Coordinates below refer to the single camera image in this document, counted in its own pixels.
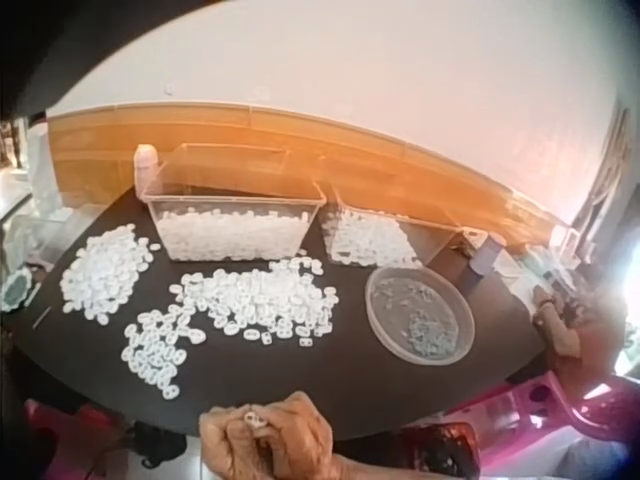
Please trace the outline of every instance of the pink chair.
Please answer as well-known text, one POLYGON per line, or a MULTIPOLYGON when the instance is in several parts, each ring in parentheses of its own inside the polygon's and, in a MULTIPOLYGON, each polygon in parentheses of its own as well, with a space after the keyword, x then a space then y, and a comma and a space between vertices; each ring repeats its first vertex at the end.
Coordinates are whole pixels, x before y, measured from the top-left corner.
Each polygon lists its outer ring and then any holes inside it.
POLYGON ((483 467, 502 462, 566 426, 598 440, 627 443, 640 427, 640 384, 611 376, 571 405, 549 371, 507 392, 485 396, 442 422, 467 422, 474 428, 483 467))

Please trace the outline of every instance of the wooden wall panel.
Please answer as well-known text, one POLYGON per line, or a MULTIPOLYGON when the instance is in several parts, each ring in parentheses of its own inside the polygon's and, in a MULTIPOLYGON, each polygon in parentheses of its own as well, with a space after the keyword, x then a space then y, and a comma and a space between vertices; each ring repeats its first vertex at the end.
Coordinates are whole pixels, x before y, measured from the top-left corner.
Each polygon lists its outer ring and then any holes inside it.
MULTIPOLYGON (((109 203, 133 183, 140 143, 161 160, 182 144, 289 151, 283 172, 316 180, 362 207, 405 205, 424 220, 495 231, 510 244, 546 243, 562 222, 511 189, 425 149, 338 122, 224 104, 140 104, 49 119, 58 184, 109 203)), ((203 170, 202 179, 210 172, 203 170)))

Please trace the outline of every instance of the white bottle cap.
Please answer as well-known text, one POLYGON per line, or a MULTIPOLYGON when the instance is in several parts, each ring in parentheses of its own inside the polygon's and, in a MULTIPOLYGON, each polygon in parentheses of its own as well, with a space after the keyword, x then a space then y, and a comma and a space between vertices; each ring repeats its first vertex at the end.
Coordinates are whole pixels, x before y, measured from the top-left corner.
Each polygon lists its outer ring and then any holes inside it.
POLYGON ((152 167, 158 164, 158 151, 153 145, 147 145, 141 143, 136 148, 136 153, 133 155, 133 163, 135 167, 145 168, 152 167))

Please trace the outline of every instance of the plastic bottle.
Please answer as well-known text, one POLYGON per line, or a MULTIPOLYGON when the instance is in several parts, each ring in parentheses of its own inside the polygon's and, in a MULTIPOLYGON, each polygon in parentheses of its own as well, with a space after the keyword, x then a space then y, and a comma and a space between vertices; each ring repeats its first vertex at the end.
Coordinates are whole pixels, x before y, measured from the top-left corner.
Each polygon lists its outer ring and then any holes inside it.
POLYGON ((140 144, 133 155, 134 184, 138 199, 145 202, 145 195, 158 193, 153 180, 158 175, 158 151, 153 145, 140 144))

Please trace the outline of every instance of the black table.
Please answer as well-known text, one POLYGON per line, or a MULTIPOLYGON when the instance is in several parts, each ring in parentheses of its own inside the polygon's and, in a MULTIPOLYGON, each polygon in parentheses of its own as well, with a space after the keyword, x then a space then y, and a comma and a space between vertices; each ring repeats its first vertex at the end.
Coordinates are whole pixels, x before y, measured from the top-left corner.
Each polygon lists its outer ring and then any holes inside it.
POLYGON ((336 439, 379 433, 472 399, 543 349, 526 308, 500 278, 478 278, 463 256, 445 250, 430 267, 467 298, 476 321, 475 343, 451 366, 423 367, 398 359, 379 343, 367 319, 364 285, 373 269, 329 263, 314 222, 304 248, 324 263, 325 274, 316 283, 338 289, 333 333, 313 348, 301 348, 294 339, 265 347, 227 337, 206 315, 194 316, 191 326, 205 330, 207 341, 186 347, 189 356, 175 380, 181 394, 165 401, 120 360, 127 344, 125 326, 139 312, 166 308, 173 299, 167 287, 185 272, 245 271, 264 268, 265 262, 174 263, 162 250, 108 326, 87 321, 79 312, 63 314, 59 281, 76 250, 88 236, 127 223, 136 224, 137 235, 159 242, 146 207, 133 191, 125 193, 62 256, 31 305, 7 320, 18 347, 49 374, 98 404, 168 430, 197 435, 199 414, 213 405, 269 403, 304 390, 333 426, 336 439))

